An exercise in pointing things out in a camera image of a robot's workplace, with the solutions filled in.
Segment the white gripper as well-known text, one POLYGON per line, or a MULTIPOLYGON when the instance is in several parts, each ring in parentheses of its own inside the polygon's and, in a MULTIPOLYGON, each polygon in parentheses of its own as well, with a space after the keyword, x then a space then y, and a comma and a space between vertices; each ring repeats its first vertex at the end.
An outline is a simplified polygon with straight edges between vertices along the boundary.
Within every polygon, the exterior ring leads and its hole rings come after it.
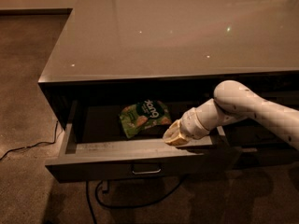
POLYGON ((190 142, 190 138, 201 139, 210 133, 207 112, 201 107, 193 107, 186 111, 180 120, 174 121, 167 131, 163 140, 169 146, 186 145, 190 142))

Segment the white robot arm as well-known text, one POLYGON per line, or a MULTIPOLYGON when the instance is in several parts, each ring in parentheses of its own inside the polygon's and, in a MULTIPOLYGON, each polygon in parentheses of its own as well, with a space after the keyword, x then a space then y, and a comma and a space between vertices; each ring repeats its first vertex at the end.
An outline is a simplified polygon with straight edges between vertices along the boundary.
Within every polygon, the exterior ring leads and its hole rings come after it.
POLYGON ((240 82, 225 80, 214 97, 186 111, 164 133, 170 146, 199 140, 220 126, 253 119, 295 149, 299 149, 299 111, 270 102, 240 82))

